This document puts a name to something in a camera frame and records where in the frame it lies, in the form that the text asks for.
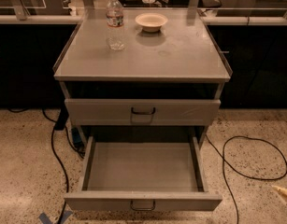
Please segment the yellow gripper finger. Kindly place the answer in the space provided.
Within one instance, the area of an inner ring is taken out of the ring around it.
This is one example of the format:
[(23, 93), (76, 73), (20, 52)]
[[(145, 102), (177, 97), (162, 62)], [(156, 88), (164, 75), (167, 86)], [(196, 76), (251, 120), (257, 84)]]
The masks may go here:
[(287, 189), (279, 186), (272, 186), (272, 189), (275, 190), (279, 196), (287, 203)]

